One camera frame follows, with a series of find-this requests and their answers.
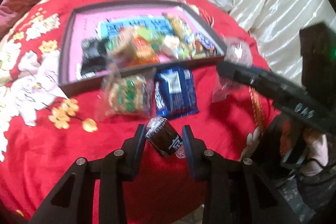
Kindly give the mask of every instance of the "tray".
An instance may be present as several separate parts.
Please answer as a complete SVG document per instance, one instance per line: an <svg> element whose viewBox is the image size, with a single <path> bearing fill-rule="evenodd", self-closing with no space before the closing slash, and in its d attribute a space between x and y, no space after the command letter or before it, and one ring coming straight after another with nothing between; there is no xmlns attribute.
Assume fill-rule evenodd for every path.
<svg viewBox="0 0 336 224"><path fill-rule="evenodd" d="M96 26L99 21L118 19L124 17L137 17L143 15L161 15L169 13L182 17L193 31L201 32L216 46L221 56L176 60L168 63L137 65L120 69L123 77L141 72L145 68L156 67L165 69L172 66L182 66L192 69L194 67L214 64L226 55L226 45L216 32L191 9L187 4L165 0L119 0L93 4L76 8L70 15L64 36L63 47L59 59L58 85L68 96L99 89L107 71L96 73L92 77L79 79L78 64L82 60L81 41L84 38L96 37Z"/></svg>

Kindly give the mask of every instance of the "red floral blanket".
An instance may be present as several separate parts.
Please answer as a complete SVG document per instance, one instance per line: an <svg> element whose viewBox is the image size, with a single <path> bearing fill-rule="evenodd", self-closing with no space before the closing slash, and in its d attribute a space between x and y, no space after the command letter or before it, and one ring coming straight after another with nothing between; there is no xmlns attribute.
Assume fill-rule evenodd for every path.
<svg viewBox="0 0 336 224"><path fill-rule="evenodd" d="M58 97L59 49L67 20L76 7L111 0L49 0L34 6L19 24L1 53L0 68L0 199L12 211L30 219L45 196L79 157L95 160L120 148L147 120L115 117L97 124L89 133L71 118L68 129L57 129L48 118ZM185 0L220 35L246 41L256 66L267 68L255 40L236 22L206 0ZM238 160L253 145L274 117L270 101L248 87L220 103L211 104L216 70L193 70L199 113L173 120L181 133L189 124L195 137L226 158ZM77 116L94 117L97 95L91 91L75 97ZM94 201L97 223L98 190ZM172 223L200 206L205 186L192 181L185 160L162 158L146 144L140 173L124 183L129 223Z"/></svg>

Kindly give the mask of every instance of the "blue package in box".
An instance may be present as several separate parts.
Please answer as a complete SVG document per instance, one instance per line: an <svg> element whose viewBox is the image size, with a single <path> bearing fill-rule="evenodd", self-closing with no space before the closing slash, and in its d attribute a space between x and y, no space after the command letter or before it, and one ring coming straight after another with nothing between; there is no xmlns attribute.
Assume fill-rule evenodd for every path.
<svg viewBox="0 0 336 224"><path fill-rule="evenodd" d="M173 119L198 112L190 70L180 67L162 70L156 74L155 80L157 116Z"/></svg>

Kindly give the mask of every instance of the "white curtain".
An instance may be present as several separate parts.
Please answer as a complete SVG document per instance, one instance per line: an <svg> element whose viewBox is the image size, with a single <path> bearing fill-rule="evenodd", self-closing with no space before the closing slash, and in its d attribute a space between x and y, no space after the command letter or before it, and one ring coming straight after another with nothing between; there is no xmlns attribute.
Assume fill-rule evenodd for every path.
<svg viewBox="0 0 336 224"><path fill-rule="evenodd" d="M231 0L230 15L256 39L260 54L274 72L301 83L299 30L324 21L336 30L328 0Z"/></svg>

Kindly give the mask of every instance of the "blue package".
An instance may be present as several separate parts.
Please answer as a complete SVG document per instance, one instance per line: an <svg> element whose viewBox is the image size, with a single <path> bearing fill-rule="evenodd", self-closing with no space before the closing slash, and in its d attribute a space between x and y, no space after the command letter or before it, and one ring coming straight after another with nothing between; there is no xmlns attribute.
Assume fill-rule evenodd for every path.
<svg viewBox="0 0 336 224"><path fill-rule="evenodd" d="M190 70L180 67L162 70L156 74L155 80L157 116L173 119L198 112Z"/></svg>

